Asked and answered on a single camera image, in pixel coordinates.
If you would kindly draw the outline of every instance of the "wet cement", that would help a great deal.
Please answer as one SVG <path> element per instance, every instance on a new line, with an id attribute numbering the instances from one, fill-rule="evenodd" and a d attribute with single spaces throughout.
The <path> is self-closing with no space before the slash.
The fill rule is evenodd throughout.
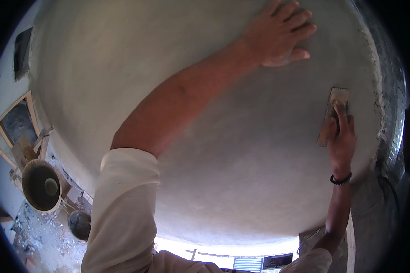
<path id="1" fill-rule="evenodd" d="M 238 37 L 265 1 L 58 1 L 38 88 L 64 168 L 93 195 L 100 161 L 135 106 L 170 75 Z M 333 86 L 349 89 L 358 175 L 377 149 L 372 40 L 346 1 L 312 10 L 310 60 L 239 79 L 161 156 L 158 236 L 202 245 L 273 244 L 321 225 L 332 185 L 317 137 Z"/>

